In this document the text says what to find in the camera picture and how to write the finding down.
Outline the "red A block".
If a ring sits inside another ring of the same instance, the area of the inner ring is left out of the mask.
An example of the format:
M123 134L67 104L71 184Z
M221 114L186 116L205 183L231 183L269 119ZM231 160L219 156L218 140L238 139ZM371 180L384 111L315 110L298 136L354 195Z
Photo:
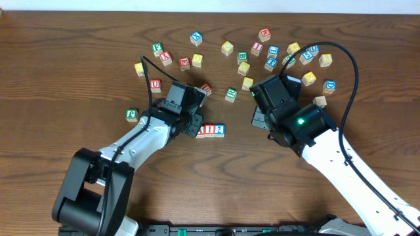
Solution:
M196 138L205 138L205 126L200 126Z

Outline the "blue 2 block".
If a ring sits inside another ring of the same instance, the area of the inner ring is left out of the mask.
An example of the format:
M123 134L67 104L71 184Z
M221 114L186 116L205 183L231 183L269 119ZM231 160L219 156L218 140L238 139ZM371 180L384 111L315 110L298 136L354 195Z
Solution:
M215 125L215 137L223 138L225 136L225 125Z

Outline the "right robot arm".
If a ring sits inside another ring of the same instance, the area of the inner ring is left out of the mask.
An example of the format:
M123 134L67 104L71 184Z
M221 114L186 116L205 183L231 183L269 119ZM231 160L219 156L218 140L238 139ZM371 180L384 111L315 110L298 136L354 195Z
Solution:
M250 88L269 139L321 172L372 235L418 235L419 210L372 171L321 107L299 107L300 89L301 82L288 75L271 75Z

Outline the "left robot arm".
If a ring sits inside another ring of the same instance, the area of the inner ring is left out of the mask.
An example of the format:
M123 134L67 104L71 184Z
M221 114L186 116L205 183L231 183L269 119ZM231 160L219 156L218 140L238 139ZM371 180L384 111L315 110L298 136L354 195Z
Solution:
M167 97L151 103L118 141L98 151L77 151L52 219L84 235L136 235L139 224L126 215L135 171L179 134L197 136L203 124L198 110L206 98L204 90L175 81Z

